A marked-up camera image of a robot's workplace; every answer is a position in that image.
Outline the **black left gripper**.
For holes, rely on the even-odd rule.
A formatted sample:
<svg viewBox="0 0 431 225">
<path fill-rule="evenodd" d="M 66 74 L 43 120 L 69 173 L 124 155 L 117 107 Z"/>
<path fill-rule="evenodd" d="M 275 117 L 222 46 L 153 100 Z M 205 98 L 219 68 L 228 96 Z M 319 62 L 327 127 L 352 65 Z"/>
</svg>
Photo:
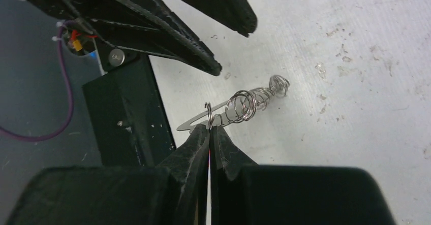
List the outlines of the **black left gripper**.
<svg viewBox="0 0 431 225">
<path fill-rule="evenodd" d="M 213 76 L 222 66 L 162 0 L 25 0 L 45 14 L 70 19 L 110 48 L 174 59 Z"/>
</svg>

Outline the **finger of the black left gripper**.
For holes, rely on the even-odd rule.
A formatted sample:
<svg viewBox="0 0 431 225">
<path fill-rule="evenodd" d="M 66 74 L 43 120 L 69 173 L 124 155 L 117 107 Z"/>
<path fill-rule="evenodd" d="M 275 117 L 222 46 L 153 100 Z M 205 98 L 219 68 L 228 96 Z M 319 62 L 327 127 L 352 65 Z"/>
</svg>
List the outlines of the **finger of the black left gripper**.
<svg viewBox="0 0 431 225">
<path fill-rule="evenodd" d="M 247 0 L 182 1 L 245 37 L 257 28 L 257 16 Z"/>
</svg>

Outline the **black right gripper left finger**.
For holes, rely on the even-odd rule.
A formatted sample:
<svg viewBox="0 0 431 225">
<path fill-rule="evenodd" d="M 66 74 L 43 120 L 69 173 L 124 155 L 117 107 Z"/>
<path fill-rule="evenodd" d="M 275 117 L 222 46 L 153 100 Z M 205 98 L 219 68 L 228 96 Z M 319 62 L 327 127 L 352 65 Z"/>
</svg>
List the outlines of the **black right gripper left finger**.
<svg viewBox="0 0 431 225">
<path fill-rule="evenodd" d="M 195 182 L 193 163 L 208 163 L 208 136 L 208 128 L 197 125 L 156 167 L 44 169 L 30 180 L 7 224 L 191 224 L 194 209 L 178 204 Z"/>
</svg>

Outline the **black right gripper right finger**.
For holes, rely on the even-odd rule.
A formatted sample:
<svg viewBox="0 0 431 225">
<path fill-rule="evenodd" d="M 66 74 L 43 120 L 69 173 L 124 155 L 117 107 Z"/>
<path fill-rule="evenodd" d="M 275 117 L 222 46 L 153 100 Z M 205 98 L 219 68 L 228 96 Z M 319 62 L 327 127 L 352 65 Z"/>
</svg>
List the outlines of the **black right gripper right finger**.
<svg viewBox="0 0 431 225">
<path fill-rule="evenodd" d="M 222 127 L 209 134 L 212 224 L 395 224 L 365 170 L 260 165 Z"/>
</svg>

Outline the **silver carabiner keyring with rings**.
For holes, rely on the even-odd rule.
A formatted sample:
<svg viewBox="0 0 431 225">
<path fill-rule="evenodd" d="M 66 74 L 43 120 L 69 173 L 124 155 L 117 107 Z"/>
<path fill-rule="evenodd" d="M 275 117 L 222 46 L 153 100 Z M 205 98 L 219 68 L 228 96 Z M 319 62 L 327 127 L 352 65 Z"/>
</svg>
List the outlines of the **silver carabiner keyring with rings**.
<svg viewBox="0 0 431 225">
<path fill-rule="evenodd" d="M 281 75 L 273 75 L 266 87 L 239 90 L 231 98 L 218 105 L 204 104 L 205 111 L 177 127 L 177 131 L 191 133 L 197 125 L 228 126 L 251 120 L 258 111 L 264 111 L 276 98 L 287 96 L 290 82 Z"/>
</svg>

